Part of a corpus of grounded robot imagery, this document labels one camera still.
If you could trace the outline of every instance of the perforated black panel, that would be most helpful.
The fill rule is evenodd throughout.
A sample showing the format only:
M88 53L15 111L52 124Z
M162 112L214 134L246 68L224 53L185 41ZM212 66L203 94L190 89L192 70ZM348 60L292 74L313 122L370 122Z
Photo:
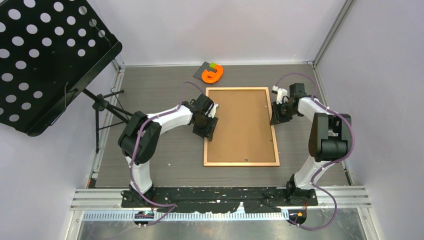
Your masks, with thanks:
M86 0L0 3L0 123L41 134L121 50Z

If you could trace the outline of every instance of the cork board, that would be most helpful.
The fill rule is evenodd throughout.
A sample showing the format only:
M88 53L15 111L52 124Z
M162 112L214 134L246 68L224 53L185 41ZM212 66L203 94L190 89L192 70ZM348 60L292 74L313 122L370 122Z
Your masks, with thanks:
M207 87L206 95L219 107L204 166L280 166L267 87Z

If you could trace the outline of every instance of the black mounting plate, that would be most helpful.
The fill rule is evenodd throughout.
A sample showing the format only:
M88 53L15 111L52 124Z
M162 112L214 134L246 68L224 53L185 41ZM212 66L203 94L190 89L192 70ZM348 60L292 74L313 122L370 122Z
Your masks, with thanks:
M0 123L40 135L121 52L86 0L0 3Z
M138 193L131 188L122 195L122 208L151 207L140 200ZM243 202L246 213L274 213L278 207L303 207L305 201L290 204L285 201L286 189L281 187L152 187L145 196L159 204L175 203L177 213L233 213ZM307 201L308 206L317 206L315 192Z

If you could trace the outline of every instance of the tripod stand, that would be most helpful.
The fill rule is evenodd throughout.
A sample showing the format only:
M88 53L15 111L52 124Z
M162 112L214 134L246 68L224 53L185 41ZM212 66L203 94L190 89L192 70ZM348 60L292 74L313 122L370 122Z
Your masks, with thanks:
M109 104L109 102L107 100L105 100L105 98L112 97L112 96L115 96L117 94L123 93L124 90L109 93L109 94L106 94L106 95L102 95L102 94L94 95L94 93L90 92L87 89L84 89L82 92L85 95L87 95L89 98L94 100L92 108L95 110L95 152L98 153L99 152L99 131L102 130L102 129L106 129L106 128L110 128L110 127L119 125L119 124L123 124L123 123L127 124L128 121L130 121L128 116L131 117L133 114L128 112L128 111L125 111L121 104L119 104L119 105L121 105L121 108L119 108L119 107L116 107L114 105ZM109 126L104 126L104 127L99 128L99 112L102 112L105 109L108 110L111 114L115 115L117 118L119 118L121 120L121 122L114 123L114 124L111 124Z

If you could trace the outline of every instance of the tripod leg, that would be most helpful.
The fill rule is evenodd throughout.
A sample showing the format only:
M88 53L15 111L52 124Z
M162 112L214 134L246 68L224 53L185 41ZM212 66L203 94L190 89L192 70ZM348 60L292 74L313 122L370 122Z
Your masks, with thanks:
M95 111L95 153L99 153L99 111Z
M111 104L108 104L106 106L106 109L109 110L109 111L110 111L110 109L114 109L114 110L116 110L118 112L121 112L121 113L123 113L125 115L131 116L131 117L133 116L133 114L131 112L125 111L124 109L120 109L119 107L116 107L116 106L111 105Z

